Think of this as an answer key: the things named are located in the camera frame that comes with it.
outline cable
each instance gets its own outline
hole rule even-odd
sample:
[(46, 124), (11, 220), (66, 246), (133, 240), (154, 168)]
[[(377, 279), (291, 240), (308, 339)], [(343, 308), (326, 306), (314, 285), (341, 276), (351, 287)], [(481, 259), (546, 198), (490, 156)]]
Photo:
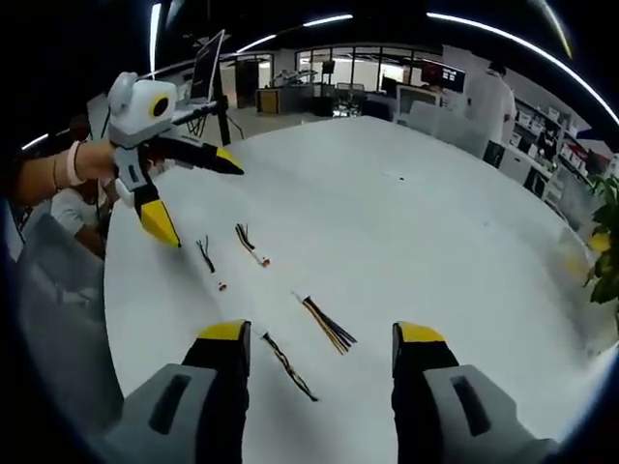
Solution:
[(341, 326), (334, 322), (333, 319), (322, 312), (322, 310), (311, 300), (310, 297), (302, 299), (294, 292), (292, 292), (292, 295), (294, 295), (299, 303), (311, 313), (320, 328), (329, 337), (331, 342), (342, 355), (348, 352), (353, 343), (357, 343), (357, 339), (354, 336), (345, 331)]
[(234, 120), (227, 114), (225, 115), (225, 117), (228, 118), (228, 121), (230, 121), (232, 125), (234, 125), (234, 127), (239, 130), (239, 132), (241, 133), (241, 138), (245, 140), (245, 134), (243, 133), (243, 130), (241, 129), (241, 127), (238, 124), (236, 124)]
[(236, 235), (239, 237), (239, 241), (241, 241), (241, 245), (251, 254), (253, 259), (262, 266), (263, 268), (268, 268), (271, 265), (271, 260), (265, 256), (258, 255), (255, 249), (255, 246), (251, 244), (249, 238), (249, 227), (241, 224), (236, 224), (234, 226), (234, 230), (236, 231)]
[(200, 251), (202, 253), (202, 257), (204, 258), (204, 261), (206, 262), (206, 265), (209, 267), (209, 270), (211, 271), (211, 274), (215, 273), (215, 266), (213, 265), (213, 261), (211, 261), (211, 258), (209, 258), (209, 236), (205, 236), (205, 240), (204, 240), (204, 244), (202, 244), (202, 241), (198, 240), (197, 242), (198, 247), (200, 248)]
[(288, 374), (288, 376), (292, 379), (292, 381), (299, 388), (299, 390), (305, 393), (306, 396), (311, 399), (311, 401), (318, 401), (318, 398), (311, 392), (308, 384), (306, 384), (305, 380), (303, 380), (303, 378), (299, 374), (297, 374), (297, 371), (290, 364), (288, 357), (282, 352), (281, 348), (279, 348), (278, 344), (271, 338), (268, 332), (262, 335), (262, 339), (267, 342), (269, 347), (271, 347), (276, 358), (283, 366), (283, 370), (286, 371), (286, 374)]

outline green leaves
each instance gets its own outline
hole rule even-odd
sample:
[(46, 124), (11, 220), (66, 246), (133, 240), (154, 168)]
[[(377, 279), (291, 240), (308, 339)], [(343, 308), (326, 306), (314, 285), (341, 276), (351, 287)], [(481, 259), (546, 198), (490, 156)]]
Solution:
[(619, 298), (619, 273), (610, 272), (597, 281), (591, 292), (591, 301), (603, 304), (615, 298)]
[(610, 238), (610, 249), (603, 252), (589, 273), (588, 279), (598, 278), (591, 293), (594, 303), (606, 303), (619, 299), (619, 184), (614, 178), (596, 179), (594, 190), (604, 186), (600, 194), (604, 195), (604, 205), (593, 214), (593, 220), (599, 225), (595, 234), (607, 233)]

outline white shirt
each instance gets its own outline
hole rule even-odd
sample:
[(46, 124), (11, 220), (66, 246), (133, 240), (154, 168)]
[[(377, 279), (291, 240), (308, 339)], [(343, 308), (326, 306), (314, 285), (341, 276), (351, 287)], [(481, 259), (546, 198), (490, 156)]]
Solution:
[[(100, 188), (99, 205), (103, 203)], [(71, 235), (75, 235), (84, 225), (98, 225), (97, 206), (86, 203), (72, 188), (65, 188), (54, 195), (49, 213)]]
[(473, 77), (466, 89), (465, 116), (489, 135), (491, 141), (501, 143), (506, 114), (516, 116), (514, 92), (498, 72), (488, 70)]

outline bracelet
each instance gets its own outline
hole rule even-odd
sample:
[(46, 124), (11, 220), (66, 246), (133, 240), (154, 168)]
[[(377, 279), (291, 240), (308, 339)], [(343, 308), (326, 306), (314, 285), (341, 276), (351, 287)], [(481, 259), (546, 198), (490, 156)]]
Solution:
[(60, 191), (58, 189), (58, 183), (56, 182), (56, 163), (58, 162), (58, 155), (54, 156), (54, 163), (51, 166), (51, 184), (54, 187), (54, 193)]
[(75, 170), (75, 159), (77, 158), (77, 150), (80, 145), (81, 142), (74, 142), (67, 155), (67, 177), (69, 178), (69, 184), (72, 186), (78, 186), (84, 183), (84, 181), (77, 177), (77, 171)]

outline ceiling light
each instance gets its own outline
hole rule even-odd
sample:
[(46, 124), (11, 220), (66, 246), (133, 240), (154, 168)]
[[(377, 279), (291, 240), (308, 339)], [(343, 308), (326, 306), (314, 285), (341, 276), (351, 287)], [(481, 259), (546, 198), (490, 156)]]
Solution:
[(559, 40), (561, 41), (561, 45), (563, 45), (563, 48), (565, 49), (565, 52), (568, 54), (570, 59), (572, 59), (572, 49), (570, 48), (570, 44), (568, 43), (568, 38), (566, 37), (565, 32), (563, 31), (563, 28), (561, 27), (561, 23), (559, 22), (559, 19), (557, 18), (556, 14), (554, 13), (554, 11), (549, 5), (544, 4), (544, 9), (547, 15), (550, 17), (550, 22), (552, 22), (552, 26), (554, 27), (554, 30), (559, 35)]
[(352, 19), (352, 14), (340, 14), (338, 16), (325, 17), (323, 19), (317, 19), (316, 21), (306, 22), (304, 26), (317, 26), (319, 24), (326, 24), (328, 22), (344, 21), (345, 19)]
[(271, 34), (270, 36), (263, 37), (262, 39), (258, 39), (257, 41), (252, 42), (249, 45), (245, 45), (243, 48), (239, 48), (238, 50), (236, 50), (236, 52), (237, 53), (243, 53), (245, 50), (249, 50), (253, 46), (256, 46), (258, 44), (262, 44), (264, 42), (270, 41), (271, 39), (274, 39), (275, 37), (276, 37), (275, 34)]
[(151, 10), (151, 37), (148, 55), (151, 63), (151, 73), (155, 72), (155, 51), (157, 50), (157, 32), (159, 30), (159, 16), (162, 13), (162, 4), (153, 5)]
[(608, 105), (608, 103), (604, 101), (604, 99), (600, 96), (600, 94), (598, 94), (595, 90), (593, 90), (593, 87), (591, 87), (587, 82), (585, 82), (585, 80), (582, 77), (580, 77), (570, 68), (568, 68), (566, 65), (564, 65), (559, 60), (557, 60), (554, 56), (550, 55), (546, 51), (543, 51), (538, 46), (533, 45), (532, 43), (529, 43), (526, 40), (521, 39), (520, 37), (513, 36), (512, 34), (508, 32), (502, 31), (492, 26), (488, 26), (487, 24), (483, 24), (481, 22), (471, 21), (470, 19), (464, 19), (462, 17), (451, 16), (448, 14), (438, 14), (438, 13), (428, 13), (427, 16), (433, 19), (443, 19), (445, 21), (458, 22), (460, 24), (466, 24), (467, 26), (473, 26), (473, 27), (477, 27), (480, 29), (484, 29), (485, 31), (492, 32), (496, 35), (504, 37), (505, 39), (509, 39), (510, 41), (513, 41), (513, 42), (516, 42), (517, 44), (525, 46), (531, 51), (536, 52), (538, 55), (545, 58), (547, 61), (552, 63), (554, 66), (556, 66), (561, 71), (566, 73), (569, 77), (571, 77), (573, 80), (575, 80), (578, 84), (580, 84), (580, 86), (584, 90), (589, 92), (589, 94), (598, 101), (598, 103), (602, 106), (602, 108), (606, 110), (606, 112), (612, 118), (615, 124), (619, 126), (619, 117), (617, 117), (617, 115), (612, 111), (612, 109), (610, 108), (610, 105)]
[(40, 137), (35, 138), (34, 140), (31, 140), (30, 142), (26, 143), (25, 145), (23, 145), (21, 147), (22, 150), (28, 150), (30, 147), (34, 147), (35, 145), (37, 145), (38, 143), (43, 142), (46, 138), (49, 137), (48, 133), (43, 134)]

